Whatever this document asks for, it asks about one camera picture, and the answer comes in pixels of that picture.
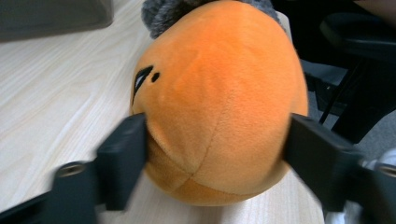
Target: light wood desk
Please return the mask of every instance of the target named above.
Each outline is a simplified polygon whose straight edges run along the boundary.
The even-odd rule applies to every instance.
[[[151,42],[142,1],[115,0],[106,29],[0,44],[0,212],[50,188],[52,172],[90,161],[128,115],[135,63]],[[318,203],[289,173],[253,199],[194,207],[143,175],[125,213],[104,223],[322,223]]]

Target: black chair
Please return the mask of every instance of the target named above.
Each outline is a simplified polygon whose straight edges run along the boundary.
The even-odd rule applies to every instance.
[[[360,60],[335,89],[319,122],[323,123],[337,99],[358,83],[332,131],[359,143],[396,109],[396,30],[372,15],[334,13],[323,20],[320,31],[336,49]]]

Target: plush toy eye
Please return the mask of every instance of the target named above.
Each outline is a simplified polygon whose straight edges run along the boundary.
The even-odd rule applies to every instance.
[[[151,82],[157,81],[157,79],[158,79],[159,77],[160,77],[160,73],[154,74],[154,76],[152,76],[152,78],[151,78]]]
[[[149,67],[143,68],[136,74],[136,80],[134,81],[134,95],[136,95],[137,91],[142,86],[143,82],[145,81],[146,77],[149,75],[153,67],[154,66],[151,65]]]

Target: gray fabric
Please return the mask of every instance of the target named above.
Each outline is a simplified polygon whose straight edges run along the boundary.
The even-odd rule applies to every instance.
[[[146,0],[142,8],[142,20],[152,38],[157,38],[180,18],[195,8],[213,0]],[[280,23],[270,0],[242,0],[266,13]]]

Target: orange fabric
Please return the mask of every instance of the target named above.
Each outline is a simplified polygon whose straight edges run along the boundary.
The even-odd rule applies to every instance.
[[[159,188],[186,203],[224,205],[283,177],[290,112],[306,115],[307,99],[277,22],[241,2],[206,4],[156,39],[134,73],[150,65],[131,113],[147,115],[146,172]]]

